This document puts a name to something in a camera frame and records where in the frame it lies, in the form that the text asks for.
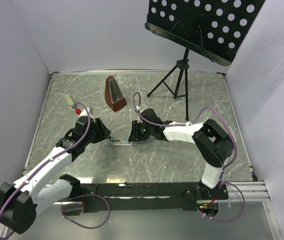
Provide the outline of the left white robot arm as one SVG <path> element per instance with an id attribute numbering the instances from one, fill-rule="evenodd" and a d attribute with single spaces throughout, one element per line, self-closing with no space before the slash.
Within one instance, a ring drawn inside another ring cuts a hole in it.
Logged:
<path id="1" fill-rule="evenodd" d="M 84 153 L 89 144 L 99 143 L 110 135 L 111 131 L 100 118 L 79 117 L 75 127 L 56 143 L 44 160 L 13 183 L 0 185 L 0 225 L 20 235 L 58 200 L 83 199 L 80 180 L 71 175 L 64 174 L 52 185 L 46 184 Z"/>

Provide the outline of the blue stapler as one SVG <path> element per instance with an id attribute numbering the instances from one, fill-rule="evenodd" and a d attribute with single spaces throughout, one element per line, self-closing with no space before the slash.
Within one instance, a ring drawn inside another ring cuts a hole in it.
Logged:
<path id="1" fill-rule="evenodd" d="M 108 139 L 111 141 L 113 146 L 131 146 L 132 142 L 128 140 L 117 139 L 112 136 L 109 136 Z"/>

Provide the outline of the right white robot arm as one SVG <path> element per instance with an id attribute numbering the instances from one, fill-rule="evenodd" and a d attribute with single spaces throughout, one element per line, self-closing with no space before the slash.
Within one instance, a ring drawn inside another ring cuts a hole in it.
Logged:
<path id="1" fill-rule="evenodd" d="M 201 196 L 211 199 L 217 194 L 225 162 L 235 146 L 229 134 L 215 120 L 208 119 L 196 124 L 161 121 L 154 110 L 148 108 L 142 111 L 139 120 L 132 122 L 128 141 L 142 142 L 150 136 L 159 141 L 195 144 L 206 162 L 200 180 Z"/>

